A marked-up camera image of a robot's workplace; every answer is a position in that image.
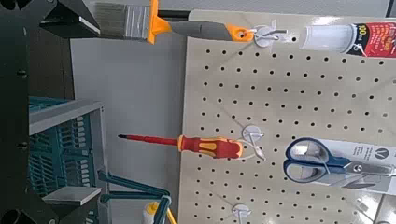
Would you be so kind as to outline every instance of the blue scissors handle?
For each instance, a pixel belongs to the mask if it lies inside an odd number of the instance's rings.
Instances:
[[[294,158],[291,156],[291,150],[293,149],[293,147],[294,147],[295,145],[297,145],[298,143],[301,143],[301,142],[303,142],[303,141],[313,142],[313,143],[317,144],[322,150],[325,150],[326,153],[327,153],[327,155],[328,155],[328,158],[329,158],[329,159],[327,159],[327,160],[324,161],[324,162],[325,162],[328,166],[341,166],[341,167],[344,167],[344,166],[346,166],[347,164],[350,163],[350,160],[347,159],[347,158],[344,158],[344,157],[334,157],[334,156],[332,155],[332,153],[330,152],[330,150],[329,150],[325,145],[323,145],[323,143],[321,143],[318,139],[310,138],[310,137],[303,137],[303,138],[296,139],[296,140],[294,140],[294,141],[288,146],[288,148],[286,149],[286,157],[287,157],[290,161],[304,161],[304,160],[296,160],[296,159],[294,159]],[[308,163],[317,163],[317,162],[314,162],[314,161],[305,161],[305,162],[308,162]]]
[[[295,170],[302,170],[301,175],[298,176],[293,174],[292,172]],[[303,169],[305,169],[310,174],[303,174]],[[329,172],[331,174],[345,174],[346,170],[340,166],[328,166]],[[321,179],[323,176],[328,174],[328,170],[323,164],[315,164],[315,163],[307,163],[303,161],[291,161],[286,160],[283,163],[283,170],[286,176],[297,183],[311,183]]]

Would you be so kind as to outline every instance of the pegboard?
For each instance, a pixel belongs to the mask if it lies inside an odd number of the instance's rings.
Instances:
[[[247,224],[373,223],[379,194],[296,184],[282,165],[287,145],[303,136],[396,146],[395,61],[298,48],[306,25],[392,20],[201,10],[190,20],[246,27],[276,20],[289,33],[271,52],[189,38],[183,133],[237,139],[254,124],[265,134],[258,145],[267,161],[182,153],[179,223],[237,223],[238,203],[252,210]]]

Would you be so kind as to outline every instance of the scissors blade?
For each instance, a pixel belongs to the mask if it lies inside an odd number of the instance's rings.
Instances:
[[[358,182],[359,180],[361,180],[362,178],[364,178],[366,176],[367,175],[353,175],[351,177],[348,177],[348,178],[342,179],[340,181],[337,181],[335,183],[332,183],[332,184],[330,184],[330,186],[333,186],[333,187],[344,187],[344,186],[346,186],[346,185],[348,185],[350,183],[356,183],[356,182]]]
[[[343,188],[345,188],[345,189],[366,189],[366,188],[370,188],[373,186],[375,186],[374,183],[366,183],[366,184],[349,183],[349,184],[343,186]]]

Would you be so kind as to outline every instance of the paintbrush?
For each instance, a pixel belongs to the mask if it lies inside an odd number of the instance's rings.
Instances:
[[[150,0],[150,6],[94,2],[91,12],[103,38],[141,40],[154,44],[156,35],[168,32],[238,42],[249,42],[254,37],[249,29],[228,23],[163,20],[157,16],[158,0]]]

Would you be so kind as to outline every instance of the screwdriver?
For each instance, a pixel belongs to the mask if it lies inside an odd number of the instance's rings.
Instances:
[[[191,151],[195,153],[203,153],[213,157],[214,159],[222,159],[222,158],[238,159],[242,156],[244,150],[242,143],[224,137],[188,138],[185,137],[184,135],[181,135],[178,139],[173,139],[173,138],[120,134],[119,138],[147,142],[147,143],[177,146],[179,152]]]

